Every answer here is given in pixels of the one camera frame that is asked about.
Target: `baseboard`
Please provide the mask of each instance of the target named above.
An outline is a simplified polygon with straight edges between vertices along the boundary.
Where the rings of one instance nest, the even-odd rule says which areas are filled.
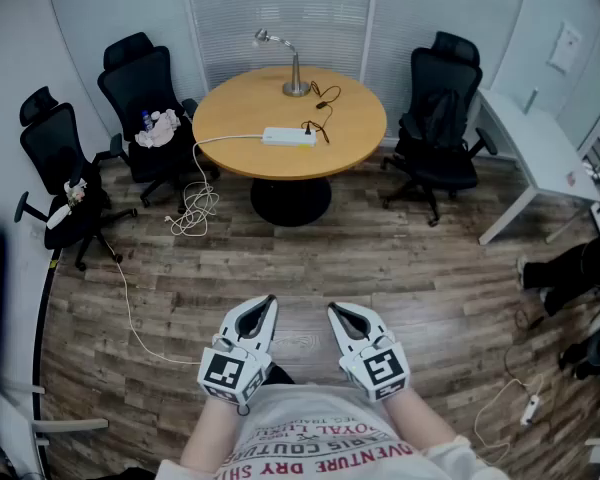
[[[382,142],[380,143],[380,147],[394,149],[396,147],[396,145],[398,144],[398,140],[399,139],[396,139],[395,137],[385,137],[384,139],[382,139]],[[511,154],[511,153],[498,153],[497,155],[492,156],[484,148],[482,150],[478,151],[477,156],[481,156],[481,157],[485,157],[485,158],[498,158],[500,160],[509,160],[509,161],[517,160],[516,155]]]

